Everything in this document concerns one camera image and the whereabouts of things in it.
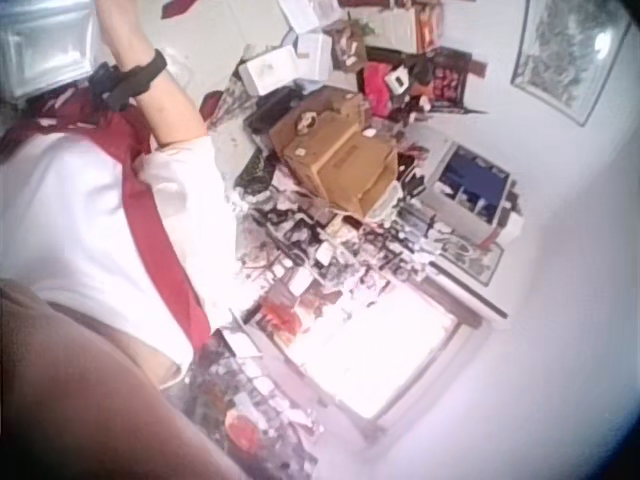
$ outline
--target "picture frame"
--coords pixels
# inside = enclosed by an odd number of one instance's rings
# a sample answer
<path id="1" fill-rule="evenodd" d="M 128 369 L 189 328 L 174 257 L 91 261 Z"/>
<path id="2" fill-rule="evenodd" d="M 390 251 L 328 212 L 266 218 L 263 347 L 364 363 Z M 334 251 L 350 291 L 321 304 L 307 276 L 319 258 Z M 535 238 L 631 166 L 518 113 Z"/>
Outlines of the picture frame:
<path id="1" fill-rule="evenodd" d="M 617 0 L 526 0 L 511 84 L 584 127 L 630 27 Z"/>
<path id="2" fill-rule="evenodd" d="M 492 244 L 488 250 L 481 250 L 462 237 L 451 240 L 442 250 L 445 260 L 484 287 L 491 284 L 503 255 L 504 249 L 497 243 Z"/>

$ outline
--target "red item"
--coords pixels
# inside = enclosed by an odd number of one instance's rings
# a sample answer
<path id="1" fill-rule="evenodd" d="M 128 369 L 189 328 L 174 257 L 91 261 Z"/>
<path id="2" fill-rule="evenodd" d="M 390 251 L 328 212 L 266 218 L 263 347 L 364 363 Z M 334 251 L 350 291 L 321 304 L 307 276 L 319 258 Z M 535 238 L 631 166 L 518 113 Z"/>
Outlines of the red item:
<path id="1" fill-rule="evenodd" d="M 162 19 L 177 17 L 193 7 L 193 4 L 198 0 L 173 0 L 172 2 L 165 3 L 162 7 Z"/>
<path id="2" fill-rule="evenodd" d="M 298 314 L 285 305 L 274 303 L 268 298 L 262 302 L 262 313 L 267 317 L 269 327 L 280 333 L 288 333 L 292 337 L 302 329 L 302 321 Z"/>
<path id="3" fill-rule="evenodd" d="M 260 448 L 260 430 L 246 416 L 230 411 L 225 419 L 225 429 L 231 441 L 243 452 L 255 454 Z"/>
<path id="4" fill-rule="evenodd" d="M 387 63 L 368 62 L 364 67 L 365 95 L 376 117 L 387 118 L 391 113 L 391 92 L 385 81 L 391 70 Z"/>
<path id="5" fill-rule="evenodd" d="M 222 100 L 222 95 L 222 91 L 215 90 L 207 93 L 202 99 L 202 103 L 200 104 L 200 115 L 202 115 L 202 119 L 205 122 L 208 122 L 213 118 L 216 110 L 218 110 L 218 105 L 220 105 L 220 100 Z"/>
<path id="6" fill-rule="evenodd" d="M 88 88 L 77 89 L 61 105 L 43 103 L 40 119 L 54 119 L 56 125 L 44 127 L 36 120 L 25 120 L 11 128 L 0 141 L 0 156 L 6 158 L 22 142 L 35 134 L 73 133 L 89 138 L 122 165 L 123 208 L 140 258 L 185 335 L 198 352 L 208 341 L 211 327 L 189 278 L 173 249 L 150 187 L 138 179 L 133 162 L 151 152 L 151 131 L 142 112 L 131 105 L 122 113 L 100 110 Z M 95 125 L 86 128 L 78 124 Z"/>

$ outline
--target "cardboard box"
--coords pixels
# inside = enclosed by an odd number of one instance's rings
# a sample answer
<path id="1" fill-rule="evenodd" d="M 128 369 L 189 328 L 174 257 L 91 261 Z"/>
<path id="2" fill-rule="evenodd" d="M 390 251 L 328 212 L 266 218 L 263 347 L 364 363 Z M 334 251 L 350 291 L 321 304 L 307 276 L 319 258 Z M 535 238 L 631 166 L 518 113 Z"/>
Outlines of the cardboard box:
<path id="1" fill-rule="evenodd" d="M 305 98 L 285 115 L 270 131 L 268 139 L 273 150 L 284 158 L 284 150 L 295 140 L 296 123 L 305 112 L 336 112 L 350 120 L 356 120 L 362 130 L 369 125 L 370 112 L 364 97 L 340 88 L 324 87 Z"/>
<path id="2" fill-rule="evenodd" d="M 326 162 L 319 179 L 326 199 L 365 219 L 398 176 L 398 152 L 389 141 L 360 134 L 351 137 Z"/>
<path id="3" fill-rule="evenodd" d="M 333 39 L 333 65 L 336 70 L 356 73 L 367 64 L 367 47 L 362 28 L 346 20 L 330 25 L 325 33 Z"/>
<path id="4" fill-rule="evenodd" d="M 398 176 L 393 142 L 363 136 L 358 124 L 325 112 L 284 157 L 303 186 L 336 208 L 365 219 Z"/>
<path id="5" fill-rule="evenodd" d="M 307 135 L 294 138 L 284 150 L 284 159 L 307 189 L 327 198 L 319 172 L 359 130 L 357 123 L 335 112 L 325 112 Z"/>

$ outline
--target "black wristband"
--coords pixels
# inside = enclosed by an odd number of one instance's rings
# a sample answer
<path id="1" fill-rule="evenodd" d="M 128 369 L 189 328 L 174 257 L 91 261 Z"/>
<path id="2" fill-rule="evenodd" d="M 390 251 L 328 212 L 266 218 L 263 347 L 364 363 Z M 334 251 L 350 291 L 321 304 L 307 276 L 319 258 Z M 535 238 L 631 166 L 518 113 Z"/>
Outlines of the black wristband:
<path id="1" fill-rule="evenodd" d="M 118 67 L 102 64 L 89 79 L 94 93 L 101 97 L 110 110 L 122 112 L 132 98 L 149 91 L 151 83 L 167 68 L 167 60 L 160 50 L 145 66 L 121 72 Z"/>

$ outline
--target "window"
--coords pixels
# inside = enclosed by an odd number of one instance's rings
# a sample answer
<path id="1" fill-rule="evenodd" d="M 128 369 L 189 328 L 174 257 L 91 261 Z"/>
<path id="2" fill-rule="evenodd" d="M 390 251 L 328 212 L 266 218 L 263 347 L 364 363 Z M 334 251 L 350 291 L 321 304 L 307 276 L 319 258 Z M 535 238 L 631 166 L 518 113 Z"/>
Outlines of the window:
<path id="1" fill-rule="evenodd" d="M 360 416 L 373 418 L 456 323 L 410 288 L 396 287 L 342 326 L 322 348 L 309 352 L 304 370 Z"/>

